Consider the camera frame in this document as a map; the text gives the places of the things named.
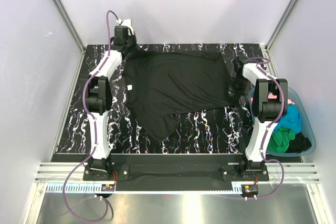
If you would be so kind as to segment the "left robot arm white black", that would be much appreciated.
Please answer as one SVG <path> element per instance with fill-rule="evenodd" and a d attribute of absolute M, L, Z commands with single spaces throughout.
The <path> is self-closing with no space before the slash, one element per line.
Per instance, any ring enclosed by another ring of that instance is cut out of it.
<path fill-rule="evenodd" d="M 90 126 L 91 149 L 87 159 L 89 171 L 113 174 L 107 133 L 108 114 L 112 107 L 110 78 L 134 46 L 136 37 L 130 20 L 121 21 L 114 28 L 114 36 L 110 38 L 103 58 L 85 82 L 82 104 Z"/>

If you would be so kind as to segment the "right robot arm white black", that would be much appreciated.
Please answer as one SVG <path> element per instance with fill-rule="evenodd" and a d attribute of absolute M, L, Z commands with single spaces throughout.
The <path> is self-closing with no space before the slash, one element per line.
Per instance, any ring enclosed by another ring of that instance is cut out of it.
<path fill-rule="evenodd" d="M 236 75 L 231 80 L 229 94 L 239 98 L 245 94 L 249 82 L 254 85 L 253 97 L 249 99 L 254 128 L 237 171 L 242 178 L 264 172 L 271 135 L 288 110 L 288 81 L 264 70 L 261 65 L 268 62 L 266 58 L 257 57 L 234 59 Z"/>

